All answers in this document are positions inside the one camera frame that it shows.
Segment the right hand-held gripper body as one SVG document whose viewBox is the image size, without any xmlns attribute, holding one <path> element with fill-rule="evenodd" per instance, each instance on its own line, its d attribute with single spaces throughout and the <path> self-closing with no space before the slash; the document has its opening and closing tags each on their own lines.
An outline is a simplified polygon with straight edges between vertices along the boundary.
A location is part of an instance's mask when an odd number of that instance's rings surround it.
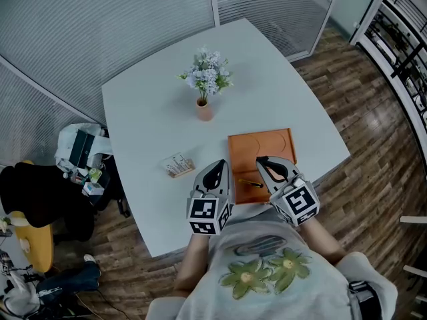
<svg viewBox="0 0 427 320">
<path fill-rule="evenodd" d="M 298 227 L 315 217 L 320 210 L 320 200 L 310 181 L 297 174 L 270 197 L 270 203 L 280 218 Z"/>
</svg>

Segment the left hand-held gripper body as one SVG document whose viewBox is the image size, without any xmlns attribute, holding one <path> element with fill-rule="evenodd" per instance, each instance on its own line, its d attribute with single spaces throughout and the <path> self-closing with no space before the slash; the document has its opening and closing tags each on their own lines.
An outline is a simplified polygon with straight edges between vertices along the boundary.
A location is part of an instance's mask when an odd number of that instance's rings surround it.
<svg viewBox="0 0 427 320">
<path fill-rule="evenodd" d="M 195 189 L 187 200 L 187 220 L 194 235 L 220 235 L 232 216 L 233 204 L 227 195 Z"/>
</svg>

